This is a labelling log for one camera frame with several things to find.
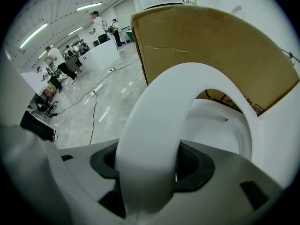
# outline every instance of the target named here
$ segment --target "crack in cardboard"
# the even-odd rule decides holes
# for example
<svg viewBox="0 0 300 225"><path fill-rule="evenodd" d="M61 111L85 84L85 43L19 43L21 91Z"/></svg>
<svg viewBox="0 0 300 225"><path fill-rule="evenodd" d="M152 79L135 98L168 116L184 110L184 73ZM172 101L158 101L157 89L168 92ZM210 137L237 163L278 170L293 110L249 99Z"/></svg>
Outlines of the crack in cardboard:
<svg viewBox="0 0 300 225"><path fill-rule="evenodd" d="M226 19L226 18L231 18L231 17L222 17L218 22L222 21L223 19Z"/></svg>
<svg viewBox="0 0 300 225"><path fill-rule="evenodd" d="M197 53L194 53L194 52L190 52L190 51L182 51L182 50L178 50L178 49L175 49L175 48L172 48L172 47L150 47L150 46L145 46L144 47L147 47L147 48L152 48L152 49L172 49L172 50L175 50L175 51L178 51L178 52L181 52L181 53L190 53L190 54L193 54L193 55L197 55L197 56L201 56L203 57L204 59L210 61L211 63L213 63L215 66L217 67L220 67L222 69L225 69L225 70L229 70L228 68L226 67L223 67L215 62L213 62L212 60L210 60L209 58L203 56L203 55L200 55L200 54L197 54Z"/></svg>

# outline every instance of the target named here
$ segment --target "black cable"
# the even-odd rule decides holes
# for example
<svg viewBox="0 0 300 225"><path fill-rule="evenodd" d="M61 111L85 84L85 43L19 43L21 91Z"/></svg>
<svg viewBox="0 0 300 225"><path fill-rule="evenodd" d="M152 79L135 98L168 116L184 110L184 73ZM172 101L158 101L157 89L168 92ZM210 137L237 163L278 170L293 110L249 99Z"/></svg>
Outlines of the black cable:
<svg viewBox="0 0 300 225"><path fill-rule="evenodd" d="M84 94L84 95L81 97L81 99L80 99L77 103L74 103L73 105L71 105L70 107L68 107L67 109L65 109L65 110L62 111L62 112L59 112L59 113L52 113L52 114L51 114L51 117L56 117L57 115L60 115L60 114L64 113L66 110L68 110L68 109L70 109L71 107L75 106L76 104L80 103L81 100L84 98L84 96L88 95L88 94L89 94L89 93L90 93L90 92L91 92L91 91L92 91L99 83L101 83L104 79L106 79L106 78L108 78L110 75L112 75L112 74L114 74L114 73L120 71L121 69L127 67L128 65L134 63L135 61L138 61L138 59L137 59L137 60L134 60L133 62L131 62L131 63L129 63L129 64L127 64L127 65L125 65L125 66L123 66L123 67L121 67L121 68L119 68L119 69L116 70L116 71L111 72L111 73L110 73L109 75L107 75L105 78L101 79L101 80L100 80L100 81L99 81L99 82L98 82L91 90L89 90L86 94Z"/></svg>
<svg viewBox="0 0 300 225"><path fill-rule="evenodd" d="M295 60L297 60L300 63L300 60L298 58L296 58L291 52L287 52L286 50L280 48L283 52L287 53L290 58L295 58Z"/></svg>
<svg viewBox="0 0 300 225"><path fill-rule="evenodd" d="M90 136L90 143L92 142L92 138L93 138L93 133L94 133L94 125L95 125L95 109L96 109L96 105L97 105L97 94L95 93L94 91L94 94L95 94L95 106L94 106L94 112L93 112L93 129L92 129L92 135Z"/></svg>

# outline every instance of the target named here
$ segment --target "cardboard box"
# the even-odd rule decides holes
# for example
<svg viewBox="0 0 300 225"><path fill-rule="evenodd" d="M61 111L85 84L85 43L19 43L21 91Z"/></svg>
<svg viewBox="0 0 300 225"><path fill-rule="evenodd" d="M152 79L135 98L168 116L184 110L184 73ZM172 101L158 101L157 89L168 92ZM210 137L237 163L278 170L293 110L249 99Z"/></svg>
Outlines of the cardboard box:
<svg viewBox="0 0 300 225"><path fill-rule="evenodd" d="M208 7L157 7L132 17L132 31L147 84L185 62L210 65L224 73L258 115L284 97L299 77L281 49L251 24ZM217 90L198 98L239 110Z"/></svg>

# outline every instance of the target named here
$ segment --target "backpack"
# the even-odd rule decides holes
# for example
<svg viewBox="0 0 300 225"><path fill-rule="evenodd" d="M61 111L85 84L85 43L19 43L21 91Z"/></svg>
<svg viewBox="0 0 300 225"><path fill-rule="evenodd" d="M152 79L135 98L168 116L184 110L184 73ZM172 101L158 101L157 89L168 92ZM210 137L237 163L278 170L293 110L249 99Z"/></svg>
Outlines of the backpack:
<svg viewBox="0 0 300 225"><path fill-rule="evenodd" d="M108 27L108 32L109 32L110 34L114 34L113 24L112 24L111 26Z"/></svg>

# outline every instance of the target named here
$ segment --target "ceiling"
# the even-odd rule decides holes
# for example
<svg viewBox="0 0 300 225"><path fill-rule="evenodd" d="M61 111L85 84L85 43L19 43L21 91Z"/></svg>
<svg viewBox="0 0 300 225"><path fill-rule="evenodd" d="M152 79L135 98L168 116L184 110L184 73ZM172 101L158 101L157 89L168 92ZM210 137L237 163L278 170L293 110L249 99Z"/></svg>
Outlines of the ceiling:
<svg viewBox="0 0 300 225"><path fill-rule="evenodd" d="M31 70L46 46L60 46L70 39L70 32L87 24L90 12L97 10L101 13L116 1L29 0L14 19L5 38L5 46L13 64L20 72ZM98 2L102 2L102 5L76 11L79 7ZM20 45L45 23L48 26L20 49Z"/></svg>

